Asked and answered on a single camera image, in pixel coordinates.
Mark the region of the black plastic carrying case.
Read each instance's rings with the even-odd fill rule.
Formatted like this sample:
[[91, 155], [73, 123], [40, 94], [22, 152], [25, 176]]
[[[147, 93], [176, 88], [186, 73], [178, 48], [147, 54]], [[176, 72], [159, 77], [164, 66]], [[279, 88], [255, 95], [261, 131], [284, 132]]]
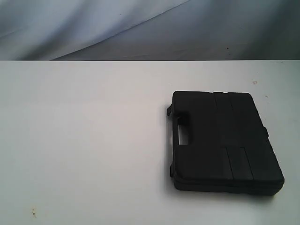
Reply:
[[182, 191], [275, 195], [285, 179], [249, 93], [175, 91], [170, 176]]

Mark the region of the white backdrop cloth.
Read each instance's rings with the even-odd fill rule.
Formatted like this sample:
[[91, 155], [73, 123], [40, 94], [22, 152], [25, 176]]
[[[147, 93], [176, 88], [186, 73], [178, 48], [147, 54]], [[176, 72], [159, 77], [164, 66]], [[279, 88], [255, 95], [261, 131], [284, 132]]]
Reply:
[[297, 0], [3, 0], [2, 60], [297, 60]]

